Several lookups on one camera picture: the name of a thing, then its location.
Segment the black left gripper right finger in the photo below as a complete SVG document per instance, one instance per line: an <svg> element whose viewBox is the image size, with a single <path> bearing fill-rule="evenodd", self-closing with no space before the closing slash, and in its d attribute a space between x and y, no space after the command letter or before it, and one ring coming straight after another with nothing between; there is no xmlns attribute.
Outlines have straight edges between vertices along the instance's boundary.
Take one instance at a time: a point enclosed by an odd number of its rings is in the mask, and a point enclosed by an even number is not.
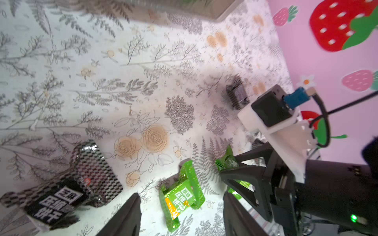
<svg viewBox="0 0 378 236"><path fill-rule="evenodd" d="M226 192L223 202L226 236L268 236L233 194Z"/></svg>

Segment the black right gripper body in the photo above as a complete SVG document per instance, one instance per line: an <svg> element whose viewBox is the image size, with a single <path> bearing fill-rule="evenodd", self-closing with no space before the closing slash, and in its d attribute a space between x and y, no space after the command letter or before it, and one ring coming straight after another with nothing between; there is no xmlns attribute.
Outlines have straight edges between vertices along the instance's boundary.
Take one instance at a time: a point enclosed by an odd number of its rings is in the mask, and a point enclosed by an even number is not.
<svg viewBox="0 0 378 236"><path fill-rule="evenodd" d="M268 149L265 164L266 221L281 225L285 236L303 235L304 216L294 174L273 148Z"/></svg>

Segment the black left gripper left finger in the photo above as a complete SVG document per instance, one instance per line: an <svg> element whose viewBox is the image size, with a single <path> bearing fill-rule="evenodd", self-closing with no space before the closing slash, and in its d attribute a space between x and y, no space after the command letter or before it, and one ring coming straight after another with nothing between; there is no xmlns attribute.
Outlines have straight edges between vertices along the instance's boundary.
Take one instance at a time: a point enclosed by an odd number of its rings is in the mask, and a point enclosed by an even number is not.
<svg viewBox="0 0 378 236"><path fill-rule="evenodd" d="M141 198L134 193L96 236L138 236L141 226Z"/></svg>

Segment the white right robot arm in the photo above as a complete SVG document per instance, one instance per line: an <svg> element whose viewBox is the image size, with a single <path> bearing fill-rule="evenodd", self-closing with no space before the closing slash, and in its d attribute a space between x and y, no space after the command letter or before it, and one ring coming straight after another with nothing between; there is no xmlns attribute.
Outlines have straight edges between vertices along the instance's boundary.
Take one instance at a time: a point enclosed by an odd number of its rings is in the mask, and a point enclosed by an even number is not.
<svg viewBox="0 0 378 236"><path fill-rule="evenodd" d="M378 140L361 152L365 165L307 159L305 180L269 143L240 155L229 151L216 161L221 180L266 221L287 236L303 231L306 214L368 236L378 233Z"/></svg>

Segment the black checkered cookie packet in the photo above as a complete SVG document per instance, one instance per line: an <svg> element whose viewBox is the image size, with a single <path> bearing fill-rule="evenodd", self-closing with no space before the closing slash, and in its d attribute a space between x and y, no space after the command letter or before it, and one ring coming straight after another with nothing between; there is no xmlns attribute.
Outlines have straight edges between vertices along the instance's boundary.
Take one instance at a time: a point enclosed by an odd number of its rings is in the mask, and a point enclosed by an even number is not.
<svg viewBox="0 0 378 236"><path fill-rule="evenodd" d="M231 100L232 107L236 110L241 110L250 103L239 75L235 75L232 78L232 83L226 86L226 92Z"/></svg>
<svg viewBox="0 0 378 236"><path fill-rule="evenodd" d="M73 213L81 205L105 206L122 191L98 145L88 140L74 148L69 169L37 187L4 194L1 204L17 206L44 231L52 231L77 223Z"/></svg>

